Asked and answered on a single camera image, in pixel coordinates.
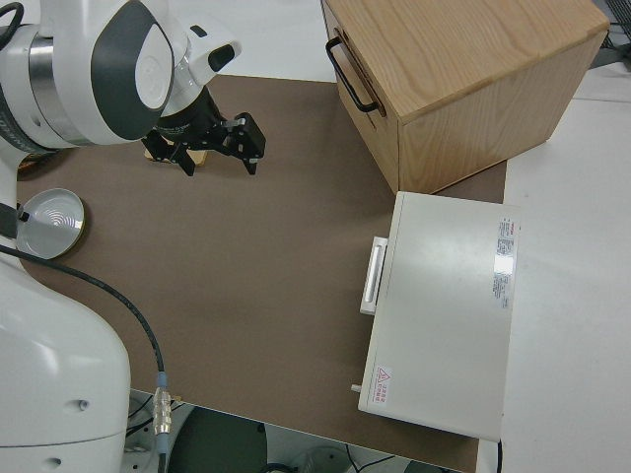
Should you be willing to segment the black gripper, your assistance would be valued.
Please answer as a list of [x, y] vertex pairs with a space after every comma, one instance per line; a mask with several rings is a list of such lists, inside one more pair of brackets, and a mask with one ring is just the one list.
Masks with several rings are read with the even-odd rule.
[[214, 149], [222, 145], [225, 154], [239, 159], [250, 175], [256, 174], [257, 164], [265, 153], [265, 136], [252, 115], [243, 112], [226, 120], [207, 88], [186, 108], [161, 117], [155, 130], [142, 139], [150, 159], [176, 164], [188, 176], [194, 175], [196, 164], [184, 144], [189, 149]]

